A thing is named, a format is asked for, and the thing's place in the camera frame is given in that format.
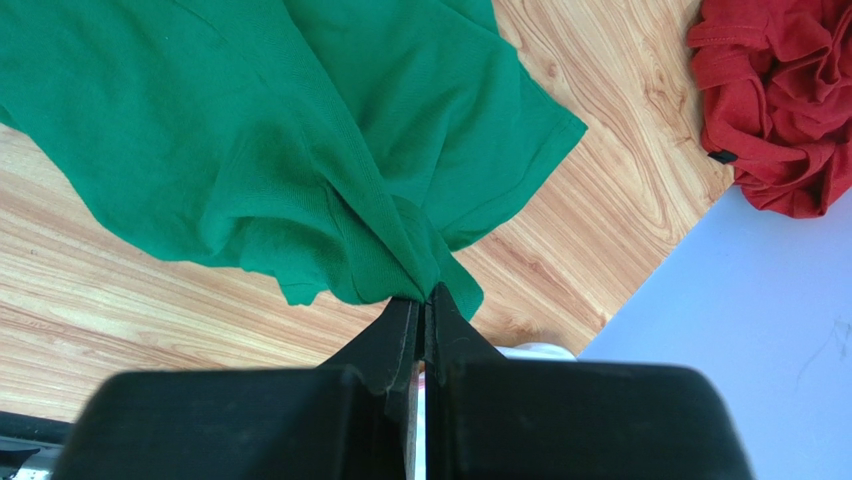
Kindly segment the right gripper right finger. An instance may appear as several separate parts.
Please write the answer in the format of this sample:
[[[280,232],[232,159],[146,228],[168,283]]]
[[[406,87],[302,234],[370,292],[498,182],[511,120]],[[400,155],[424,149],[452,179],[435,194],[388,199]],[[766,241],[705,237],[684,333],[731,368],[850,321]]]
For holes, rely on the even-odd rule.
[[[749,479],[711,382],[681,366],[511,360],[444,286],[424,307],[430,479]]]

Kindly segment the green t shirt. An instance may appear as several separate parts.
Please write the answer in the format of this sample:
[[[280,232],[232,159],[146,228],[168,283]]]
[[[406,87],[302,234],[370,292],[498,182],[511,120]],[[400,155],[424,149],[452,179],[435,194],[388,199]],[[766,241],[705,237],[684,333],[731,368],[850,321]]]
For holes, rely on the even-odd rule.
[[[275,278],[292,305],[424,300],[585,133],[488,1],[5,1],[1,121],[106,229]]]

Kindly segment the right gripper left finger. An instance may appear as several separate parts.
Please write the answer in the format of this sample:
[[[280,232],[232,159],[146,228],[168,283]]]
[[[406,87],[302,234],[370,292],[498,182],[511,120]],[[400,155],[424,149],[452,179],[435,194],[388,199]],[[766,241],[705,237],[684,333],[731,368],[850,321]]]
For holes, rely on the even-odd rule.
[[[74,425],[57,479],[412,479],[418,303],[394,299],[307,369],[113,376]]]

